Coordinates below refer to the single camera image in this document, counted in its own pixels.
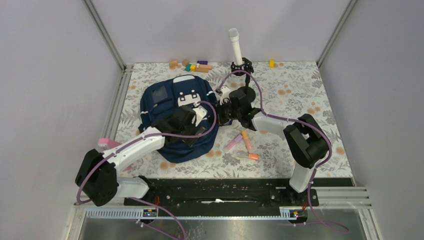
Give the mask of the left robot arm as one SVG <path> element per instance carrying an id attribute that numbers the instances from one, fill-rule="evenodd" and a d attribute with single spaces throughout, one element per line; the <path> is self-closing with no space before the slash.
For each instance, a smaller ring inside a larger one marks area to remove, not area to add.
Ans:
<path id="1" fill-rule="evenodd" d="M 139 136 L 109 150 L 89 150 L 75 177 L 78 186 L 76 201 L 79 204 L 93 202 L 100 207 L 113 198 L 136 198 L 148 206 L 155 200 L 155 192 L 140 177 L 120 177 L 121 172 L 141 157 L 162 149 L 179 139 L 198 139 L 209 131 L 196 133 L 198 125 L 208 111 L 199 105 L 191 108 L 180 106 L 162 119 L 155 120 Z"/>

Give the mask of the navy blue student backpack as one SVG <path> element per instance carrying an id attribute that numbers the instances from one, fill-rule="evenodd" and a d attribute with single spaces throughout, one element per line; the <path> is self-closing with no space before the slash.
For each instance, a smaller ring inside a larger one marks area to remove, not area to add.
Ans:
<path id="1" fill-rule="evenodd" d="M 155 121 L 174 114 L 180 106 L 204 109 L 205 116 L 196 118 L 199 124 L 189 135 L 199 135 L 213 128 L 207 135 L 200 138 L 170 137 L 164 147 L 158 149 L 158 153 L 171 163 L 199 158 L 212 149 L 219 128 L 217 123 L 213 123 L 214 113 L 206 102 L 215 105 L 217 97 L 209 82 L 199 76 L 186 74 L 154 83 L 145 89 L 140 99 L 141 124 L 138 130 L 145 131 Z"/>

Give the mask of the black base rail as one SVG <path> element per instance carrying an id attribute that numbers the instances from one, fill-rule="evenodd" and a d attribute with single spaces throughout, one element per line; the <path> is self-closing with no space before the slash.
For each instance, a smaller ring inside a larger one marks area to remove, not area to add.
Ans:
<path id="1" fill-rule="evenodd" d="M 296 192 L 287 178 L 148 178 L 142 200 L 177 217 L 274 217 L 280 207 L 319 205 L 315 190 Z"/>

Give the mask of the purple toy block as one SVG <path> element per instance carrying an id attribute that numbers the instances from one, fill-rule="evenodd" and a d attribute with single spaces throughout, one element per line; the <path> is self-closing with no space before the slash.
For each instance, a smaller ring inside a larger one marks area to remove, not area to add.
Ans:
<path id="1" fill-rule="evenodd" d="M 198 60 L 196 63 L 197 64 L 200 64 L 200 65 L 208 65 L 208 61 L 207 60 Z"/>

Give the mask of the black microphone stand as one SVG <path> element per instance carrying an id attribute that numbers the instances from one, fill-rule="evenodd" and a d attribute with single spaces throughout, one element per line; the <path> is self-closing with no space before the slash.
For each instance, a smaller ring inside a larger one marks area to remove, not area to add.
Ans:
<path id="1" fill-rule="evenodd" d="M 233 73 L 236 76 L 245 76 L 245 80 L 244 80 L 244 86 L 239 87 L 239 90 L 242 90 L 244 92 L 244 94 L 247 97 L 247 101 L 249 103 L 252 103 L 255 99 L 256 99 L 256 93 L 253 90 L 253 88 L 250 87 L 250 82 L 251 82 L 251 76 L 250 74 L 254 73 L 254 68 L 253 68 L 253 64 L 250 60 L 248 60 L 247 58 L 243 57 L 242 58 L 242 64 L 237 65 L 236 62 L 232 62 L 230 65 L 230 69 L 231 72 L 234 71 L 239 71 L 239 70 L 243 70 L 245 72 L 236 72 Z"/>

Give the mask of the white microphone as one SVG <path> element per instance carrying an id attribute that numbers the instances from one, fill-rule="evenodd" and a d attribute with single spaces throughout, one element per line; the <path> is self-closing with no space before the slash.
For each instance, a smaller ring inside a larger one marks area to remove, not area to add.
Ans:
<path id="1" fill-rule="evenodd" d="M 232 49 L 233 49 L 233 53 L 235 57 L 235 64 L 237 66 L 240 66 L 244 63 L 244 61 L 243 61 L 241 47 L 240 47 L 240 34 L 237 28 L 230 28 L 228 30 L 228 37 L 232 44 Z"/>

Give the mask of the pink highlighter pen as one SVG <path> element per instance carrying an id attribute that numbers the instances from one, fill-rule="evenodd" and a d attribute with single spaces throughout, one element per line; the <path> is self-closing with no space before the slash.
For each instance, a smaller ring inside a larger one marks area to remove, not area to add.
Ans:
<path id="1" fill-rule="evenodd" d="M 237 145 L 241 140 L 243 139 L 243 136 L 241 134 L 238 134 L 235 138 L 233 138 L 224 148 L 224 152 L 230 151 L 235 145 Z"/>

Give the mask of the pink box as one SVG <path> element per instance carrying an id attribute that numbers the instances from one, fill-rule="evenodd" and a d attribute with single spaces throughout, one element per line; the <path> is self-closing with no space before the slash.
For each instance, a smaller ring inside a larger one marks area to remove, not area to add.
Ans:
<path id="1" fill-rule="evenodd" d="M 98 148 L 104 153 L 110 149 L 114 149 L 122 145 L 121 142 L 112 140 L 110 138 L 100 138 L 97 142 Z M 107 157 L 110 153 L 104 153 L 103 156 Z"/>

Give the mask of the grey orange-capped marker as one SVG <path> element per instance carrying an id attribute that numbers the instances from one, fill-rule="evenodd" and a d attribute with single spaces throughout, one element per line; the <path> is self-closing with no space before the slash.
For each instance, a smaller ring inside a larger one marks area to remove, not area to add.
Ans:
<path id="1" fill-rule="evenodd" d="M 260 157 L 257 154 L 249 153 L 249 152 L 245 152 L 241 150 L 234 152 L 234 155 L 238 158 L 249 159 L 253 161 L 258 161 L 260 159 Z"/>

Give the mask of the round wooden block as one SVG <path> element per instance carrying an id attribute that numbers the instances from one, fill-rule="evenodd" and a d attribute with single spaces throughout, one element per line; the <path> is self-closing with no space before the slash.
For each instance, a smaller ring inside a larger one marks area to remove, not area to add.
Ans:
<path id="1" fill-rule="evenodd" d="M 184 67 L 187 67 L 187 66 L 189 65 L 189 63 L 190 63 L 190 61 L 189 61 L 188 59 L 184 59 L 184 60 L 181 62 L 181 64 L 182 64 Z"/>

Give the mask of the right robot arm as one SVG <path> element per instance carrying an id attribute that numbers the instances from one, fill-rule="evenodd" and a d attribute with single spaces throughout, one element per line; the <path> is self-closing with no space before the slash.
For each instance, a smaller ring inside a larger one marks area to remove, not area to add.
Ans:
<path id="1" fill-rule="evenodd" d="M 264 113 L 252 107 L 254 90 L 244 87 L 230 90 L 222 87 L 216 90 L 219 102 L 216 104 L 219 123 L 228 125 L 232 120 L 238 121 L 243 128 L 275 134 L 286 140 L 295 167 L 289 180 L 291 189 L 287 191 L 287 201 L 293 206 L 301 205 L 306 199 L 305 190 L 313 179 L 313 172 L 319 160 L 330 151 L 327 136 L 323 133 L 310 114 L 298 119 L 287 120 L 279 116 Z"/>

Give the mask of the teal toy block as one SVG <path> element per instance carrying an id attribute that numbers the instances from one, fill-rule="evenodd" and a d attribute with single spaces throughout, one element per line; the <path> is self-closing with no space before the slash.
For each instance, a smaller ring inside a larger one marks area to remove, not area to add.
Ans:
<path id="1" fill-rule="evenodd" d="M 186 70 L 187 72 L 190 72 L 190 71 L 192 70 L 192 66 L 193 66 L 193 65 L 188 64 L 188 65 L 185 67 L 185 70 Z"/>

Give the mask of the long tan wooden block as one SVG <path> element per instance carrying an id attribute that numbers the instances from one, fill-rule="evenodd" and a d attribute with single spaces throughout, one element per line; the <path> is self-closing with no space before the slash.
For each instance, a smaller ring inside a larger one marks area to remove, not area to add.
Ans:
<path id="1" fill-rule="evenodd" d="M 199 72 L 199 73 L 208 73 L 212 69 L 213 69 L 213 66 L 212 65 L 198 64 L 198 65 L 195 66 L 194 71 L 195 72 Z"/>

